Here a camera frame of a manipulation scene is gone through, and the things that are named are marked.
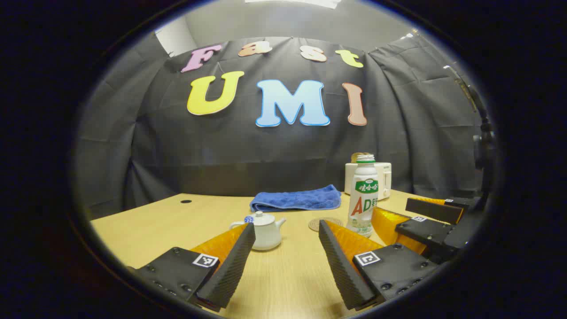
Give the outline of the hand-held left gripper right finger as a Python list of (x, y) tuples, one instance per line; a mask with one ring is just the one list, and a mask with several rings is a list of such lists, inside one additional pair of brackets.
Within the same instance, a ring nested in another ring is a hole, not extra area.
[(404, 295), (438, 268), (403, 244), (382, 246), (328, 220), (320, 220), (318, 237), (348, 309)]

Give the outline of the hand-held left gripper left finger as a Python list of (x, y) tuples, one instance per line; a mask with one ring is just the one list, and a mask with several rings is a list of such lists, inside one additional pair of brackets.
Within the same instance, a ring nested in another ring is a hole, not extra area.
[(235, 293), (255, 239), (253, 224), (239, 224), (189, 250), (173, 247), (129, 271), (166, 295), (219, 312)]

